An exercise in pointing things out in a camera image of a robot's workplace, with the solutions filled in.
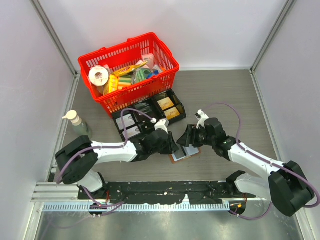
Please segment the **brown leather card holder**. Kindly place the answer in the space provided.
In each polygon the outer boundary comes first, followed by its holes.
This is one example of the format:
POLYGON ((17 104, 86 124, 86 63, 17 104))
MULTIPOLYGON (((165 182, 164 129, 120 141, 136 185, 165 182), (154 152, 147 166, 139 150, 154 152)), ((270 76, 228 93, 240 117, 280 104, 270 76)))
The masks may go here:
POLYGON ((200 153, 201 153, 200 148, 196 148, 191 145, 188 147, 179 145, 178 150, 175 153, 171 154, 169 157, 170 157, 171 163, 176 164, 180 161, 194 157, 195 155, 198 155, 200 153))

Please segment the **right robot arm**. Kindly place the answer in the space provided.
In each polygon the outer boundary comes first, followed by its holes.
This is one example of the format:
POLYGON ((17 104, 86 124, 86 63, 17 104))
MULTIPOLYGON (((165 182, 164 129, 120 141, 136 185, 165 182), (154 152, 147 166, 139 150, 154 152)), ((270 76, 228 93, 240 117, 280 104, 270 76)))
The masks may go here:
POLYGON ((230 197, 248 193, 264 198, 287 217, 307 207, 315 197, 315 190, 307 184, 306 176, 297 163, 282 163, 250 149, 227 135, 217 118, 208 118, 198 125, 187 125, 177 143, 184 147, 210 146, 218 156, 242 165, 257 175, 232 175, 232 181, 225 186, 230 197))

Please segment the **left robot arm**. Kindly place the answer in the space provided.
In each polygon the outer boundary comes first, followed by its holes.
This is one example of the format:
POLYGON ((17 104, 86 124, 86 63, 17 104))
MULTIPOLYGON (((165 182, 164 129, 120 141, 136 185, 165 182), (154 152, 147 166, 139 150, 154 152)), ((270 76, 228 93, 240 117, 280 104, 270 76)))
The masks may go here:
POLYGON ((91 141, 82 135, 55 154, 59 168, 56 183, 77 184, 88 198, 102 199, 107 193, 107 183, 101 173, 93 170, 94 166, 141 162, 154 154, 171 155, 178 149, 172 132, 162 129, 123 143, 91 141))

